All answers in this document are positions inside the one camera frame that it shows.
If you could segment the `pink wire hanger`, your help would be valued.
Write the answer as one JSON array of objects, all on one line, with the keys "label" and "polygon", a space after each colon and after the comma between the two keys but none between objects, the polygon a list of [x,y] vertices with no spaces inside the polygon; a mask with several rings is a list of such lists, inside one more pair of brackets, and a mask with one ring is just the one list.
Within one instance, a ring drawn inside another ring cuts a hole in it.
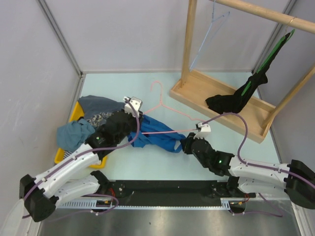
[{"label": "pink wire hanger", "polygon": [[196,116],[192,109],[185,109],[177,101],[167,95],[163,83],[155,80],[144,93],[143,114],[151,116],[168,125],[171,133],[186,134],[197,131],[196,124],[205,119]]}]

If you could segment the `blue tank top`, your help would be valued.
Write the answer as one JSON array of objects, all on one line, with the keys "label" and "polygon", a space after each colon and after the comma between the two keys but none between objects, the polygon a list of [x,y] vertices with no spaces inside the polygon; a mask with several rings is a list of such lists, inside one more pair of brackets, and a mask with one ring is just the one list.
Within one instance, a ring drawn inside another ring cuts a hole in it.
[{"label": "blue tank top", "polygon": [[144,115],[138,137],[131,145],[134,148],[143,148],[146,145],[156,145],[165,151],[179,153],[182,150],[180,141],[186,137],[177,132],[162,133],[164,131],[173,130],[164,123]]}]

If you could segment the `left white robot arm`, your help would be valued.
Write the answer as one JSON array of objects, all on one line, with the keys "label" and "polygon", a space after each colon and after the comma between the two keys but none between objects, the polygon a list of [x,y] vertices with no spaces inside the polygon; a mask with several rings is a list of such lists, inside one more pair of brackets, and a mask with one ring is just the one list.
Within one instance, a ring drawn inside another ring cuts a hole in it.
[{"label": "left white robot arm", "polygon": [[76,172],[102,161],[126,136],[139,130],[142,120],[142,112],[136,118],[123,110],[114,112],[59,164],[35,177],[22,177],[19,197],[34,222],[48,218],[64,202],[89,194],[106,195],[111,184],[101,171],[93,171],[77,181],[69,180]]}]

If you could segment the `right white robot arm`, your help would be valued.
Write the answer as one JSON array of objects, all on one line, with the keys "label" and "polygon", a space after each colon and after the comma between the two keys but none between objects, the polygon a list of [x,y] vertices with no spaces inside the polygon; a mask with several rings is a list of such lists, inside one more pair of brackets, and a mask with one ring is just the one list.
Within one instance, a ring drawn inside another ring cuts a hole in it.
[{"label": "right white robot arm", "polygon": [[289,164],[250,163],[232,153],[214,150],[205,139],[194,133],[180,140],[185,154],[192,154],[200,164],[218,176],[261,180],[280,187],[290,200],[307,209],[315,208],[315,173],[299,160]]}]

